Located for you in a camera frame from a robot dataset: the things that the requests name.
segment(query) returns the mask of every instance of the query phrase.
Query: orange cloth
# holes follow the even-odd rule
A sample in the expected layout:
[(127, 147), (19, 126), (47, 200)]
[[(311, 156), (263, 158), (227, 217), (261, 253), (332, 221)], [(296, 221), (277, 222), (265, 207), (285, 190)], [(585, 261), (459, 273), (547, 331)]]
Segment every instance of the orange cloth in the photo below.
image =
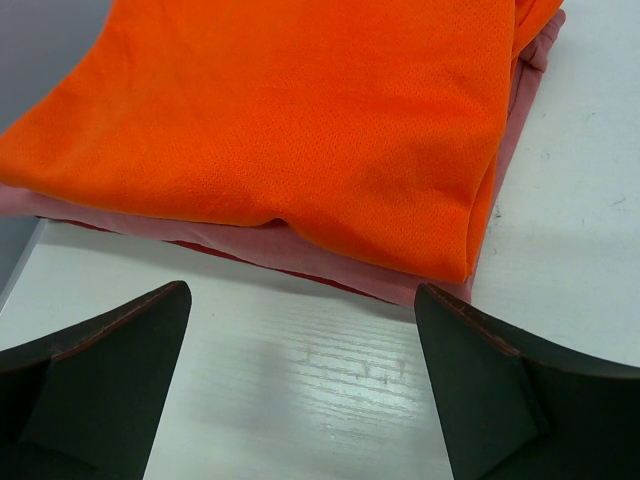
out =
[(334, 252), (462, 282), (513, 60), (561, 0), (116, 0), (0, 137), (0, 182), (125, 213), (282, 218)]

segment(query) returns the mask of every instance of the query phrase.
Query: folded garment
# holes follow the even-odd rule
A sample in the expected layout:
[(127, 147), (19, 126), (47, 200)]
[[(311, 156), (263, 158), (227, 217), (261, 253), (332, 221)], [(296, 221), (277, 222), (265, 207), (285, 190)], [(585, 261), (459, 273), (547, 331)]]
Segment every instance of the folded garment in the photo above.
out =
[[(520, 54), (500, 144), (492, 204), (513, 156), (533, 102), (547, 54), (564, 23), (559, 11)], [(233, 227), (111, 213), (38, 193), (0, 185), (0, 215), (37, 215), (72, 221), (126, 235), (178, 242), (183, 246), (335, 284), (401, 305), (411, 305), (417, 286), (432, 281), (331, 253), (301, 238), (284, 222)], [(436, 282), (469, 300), (473, 276), (462, 285)]]
[(0, 182), (148, 217), (282, 219), (335, 253), (462, 283), (520, 52), (561, 0), (116, 0), (0, 137)]

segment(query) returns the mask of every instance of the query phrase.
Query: pink cloth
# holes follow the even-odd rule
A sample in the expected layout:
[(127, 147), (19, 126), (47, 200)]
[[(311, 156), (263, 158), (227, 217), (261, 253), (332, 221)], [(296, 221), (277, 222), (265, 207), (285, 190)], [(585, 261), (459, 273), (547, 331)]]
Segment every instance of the pink cloth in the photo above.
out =
[[(518, 60), (507, 127), (498, 154), (494, 203), (546, 69), (547, 54), (564, 20), (564, 12), (559, 11)], [(223, 256), (326, 280), (400, 305), (412, 305), (418, 285), (426, 282), (436, 283), (468, 301), (474, 280), (472, 275), (464, 284), (454, 285), (343, 257), (303, 240), (283, 222), (244, 228), (139, 217), (73, 205), (4, 185), (0, 185), (0, 215), (35, 215), (79, 222), (124, 235), (187, 242), (221, 252)]]

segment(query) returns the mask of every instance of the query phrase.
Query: folded cloth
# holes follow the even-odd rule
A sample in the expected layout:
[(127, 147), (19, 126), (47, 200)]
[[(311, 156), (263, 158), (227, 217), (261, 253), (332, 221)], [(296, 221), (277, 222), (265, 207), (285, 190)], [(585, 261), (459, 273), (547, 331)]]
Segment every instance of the folded cloth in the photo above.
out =
[[(546, 69), (547, 54), (564, 20), (564, 12), (559, 11), (520, 54), (511, 89), (507, 128), (498, 154), (492, 204)], [(0, 215), (37, 215), (126, 235), (180, 242), (190, 248), (337, 284), (401, 305), (411, 305), (417, 286), (431, 281), (331, 253), (305, 241), (284, 222), (271, 222), (261, 227), (233, 227), (139, 217), (73, 205), (4, 185), (0, 185)], [(439, 284), (468, 301), (473, 278), (469, 277), (462, 285)]]
[(462, 283), (516, 59), (561, 0), (115, 0), (0, 137), (0, 182), (148, 217), (282, 219), (348, 257)]

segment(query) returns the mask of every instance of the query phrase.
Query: tabletop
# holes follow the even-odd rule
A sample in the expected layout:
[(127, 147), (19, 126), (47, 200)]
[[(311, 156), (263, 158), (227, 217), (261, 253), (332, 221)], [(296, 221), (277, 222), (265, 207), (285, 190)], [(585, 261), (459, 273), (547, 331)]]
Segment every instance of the tabletop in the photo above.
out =
[[(474, 304), (640, 366), (640, 5), (567, 0)], [(193, 308), (146, 477), (451, 480), (411, 310), (175, 245), (42, 222), (0, 350), (171, 280)]]

